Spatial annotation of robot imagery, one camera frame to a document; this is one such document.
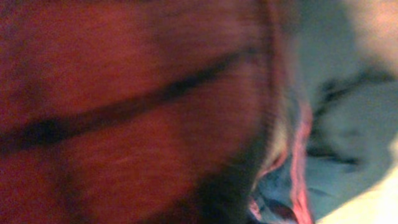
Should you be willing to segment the red black plaid shirt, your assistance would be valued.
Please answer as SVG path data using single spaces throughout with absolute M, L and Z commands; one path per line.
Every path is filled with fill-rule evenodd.
M 296 1 L 2 1 L 2 223 L 312 223 Z

